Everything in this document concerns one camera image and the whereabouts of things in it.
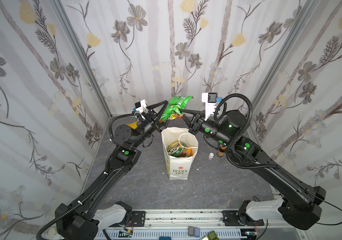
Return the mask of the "green snack bag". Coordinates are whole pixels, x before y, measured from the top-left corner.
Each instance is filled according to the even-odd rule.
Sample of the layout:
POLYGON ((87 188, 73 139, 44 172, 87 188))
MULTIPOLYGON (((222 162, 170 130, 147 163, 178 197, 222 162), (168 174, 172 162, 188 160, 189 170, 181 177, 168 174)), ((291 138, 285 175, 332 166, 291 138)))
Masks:
POLYGON ((174 96, 169 101, 166 112, 164 113, 162 120, 163 122, 166 120, 176 120, 181 119, 183 117, 183 113, 181 110, 185 108, 187 103, 193 99, 193 96, 186 97, 176 97, 174 96))

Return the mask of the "yellow chip bag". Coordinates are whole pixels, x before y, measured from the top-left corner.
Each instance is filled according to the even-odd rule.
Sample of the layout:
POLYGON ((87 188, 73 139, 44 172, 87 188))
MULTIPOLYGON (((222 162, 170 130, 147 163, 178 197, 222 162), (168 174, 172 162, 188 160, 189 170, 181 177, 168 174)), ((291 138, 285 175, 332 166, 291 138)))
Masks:
POLYGON ((131 127, 132 129, 136 129, 138 127, 138 121, 135 121, 133 123, 127 124, 129 127, 131 127))

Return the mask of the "white paper shopping bag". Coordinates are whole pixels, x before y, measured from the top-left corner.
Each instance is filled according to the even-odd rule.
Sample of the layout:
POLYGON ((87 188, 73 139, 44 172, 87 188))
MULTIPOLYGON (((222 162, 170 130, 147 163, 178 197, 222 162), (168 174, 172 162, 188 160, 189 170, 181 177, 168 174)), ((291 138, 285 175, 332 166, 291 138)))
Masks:
POLYGON ((162 144, 166 161, 166 167, 170 180, 186 180, 190 172, 191 165, 198 152, 198 140, 195 135, 188 132, 187 128, 171 127, 162 131, 162 144), (169 156, 167 148, 173 142, 183 142, 186 147, 196 147, 194 154, 189 158, 175 158, 169 156))

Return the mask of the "green yellow snack pack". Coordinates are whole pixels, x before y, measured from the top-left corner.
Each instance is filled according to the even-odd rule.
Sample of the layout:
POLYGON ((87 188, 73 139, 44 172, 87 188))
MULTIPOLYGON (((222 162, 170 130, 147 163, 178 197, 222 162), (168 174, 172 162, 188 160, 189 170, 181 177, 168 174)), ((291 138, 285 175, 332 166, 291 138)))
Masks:
POLYGON ((175 141, 171 145, 168 146, 167 151, 168 151, 169 156, 172 156, 175 158, 182 158, 183 148, 187 148, 185 143, 175 141))

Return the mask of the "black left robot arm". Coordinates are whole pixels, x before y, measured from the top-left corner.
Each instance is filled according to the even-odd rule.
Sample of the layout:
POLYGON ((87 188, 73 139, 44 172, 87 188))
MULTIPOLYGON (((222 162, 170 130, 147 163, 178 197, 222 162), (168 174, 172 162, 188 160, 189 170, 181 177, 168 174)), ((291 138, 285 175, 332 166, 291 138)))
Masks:
POLYGON ((69 205, 61 204, 55 211, 55 218, 43 226, 36 235, 44 239, 43 233, 55 225, 57 233, 65 240, 93 240, 98 234, 101 221, 96 212, 101 201, 116 183, 138 162, 141 151, 138 150, 154 131, 162 132, 166 125, 160 122, 168 101, 148 106, 143 112, 143 121, 135 128, 120 125, 110 130, 115 144, 114 151, 106 160, 105 168, 96 180, 69 205))

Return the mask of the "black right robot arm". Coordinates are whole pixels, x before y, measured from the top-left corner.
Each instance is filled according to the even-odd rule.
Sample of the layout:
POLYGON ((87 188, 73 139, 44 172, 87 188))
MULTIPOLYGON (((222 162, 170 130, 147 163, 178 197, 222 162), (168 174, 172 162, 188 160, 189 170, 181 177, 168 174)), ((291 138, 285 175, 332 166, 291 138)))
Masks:
POLYGON ((252 121, 251 101, 242 94, 230 94, 220 102, 216 93, 204 93, 202 98, 209 106, 206 110, 181 110, 192 115, 192 119, 183 117, 189 132, 202 133, 225 146, 225 156, 233 166, 254 172, 282 195, 278 204, 244 201, 238 211, 239 221, 245 225, 249 220, 284 220, 300 230, 319 224, 326 190, 299 180, 243 135, 252 121))

